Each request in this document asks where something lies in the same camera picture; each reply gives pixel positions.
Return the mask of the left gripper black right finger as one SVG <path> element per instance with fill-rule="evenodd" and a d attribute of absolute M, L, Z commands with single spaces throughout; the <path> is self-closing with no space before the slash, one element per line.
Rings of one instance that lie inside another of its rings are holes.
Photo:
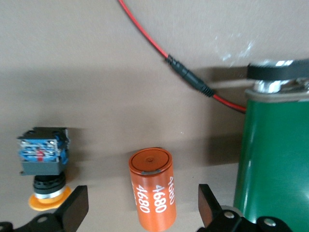
<path fill-rule="evenodd" d="M 197 232 L 239 232 L 241 217 L 223 209 L 207 184 L 198 185 L 198 210 L 204 227 Z"/>

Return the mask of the green conveyor belt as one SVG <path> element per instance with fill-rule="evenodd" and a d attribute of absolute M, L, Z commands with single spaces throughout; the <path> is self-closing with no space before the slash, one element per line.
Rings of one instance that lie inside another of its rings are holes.
<path fill-rule="evenodd" d="M 309 231 L 309 58 L 248 65 L 234 206 Z"/>

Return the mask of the orange cylinder marked 4680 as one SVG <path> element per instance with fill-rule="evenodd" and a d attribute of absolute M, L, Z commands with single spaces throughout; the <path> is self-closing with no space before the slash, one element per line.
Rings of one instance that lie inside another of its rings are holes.
<path fill-rule="evenodd" d="M 128 161 L 136 209 L 148 232 L 163 232 L 176 220 L 172 155 L 159 147 L 142 149 Z"/>

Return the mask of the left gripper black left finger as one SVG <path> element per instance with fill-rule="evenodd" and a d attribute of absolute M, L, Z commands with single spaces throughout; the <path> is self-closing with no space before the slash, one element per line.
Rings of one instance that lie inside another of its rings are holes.
<path fill-rule="evenodd" d="M 77 232 L 87 213 L 87 186 L 77 186 L 54 213 L 36 216 L 14 232 Z"/>

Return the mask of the yellow push button switch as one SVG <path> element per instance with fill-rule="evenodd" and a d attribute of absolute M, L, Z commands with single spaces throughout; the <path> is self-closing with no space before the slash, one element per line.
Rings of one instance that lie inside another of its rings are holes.
<path fill-rule="evenodd" d="M 65 169 L 69 162 L 70 139 L 65 127 L 34 127 L 18 138 L 21 175 L 32 175 L 30 208 L 36 211 L 56 209 L 71 194 Z"/>

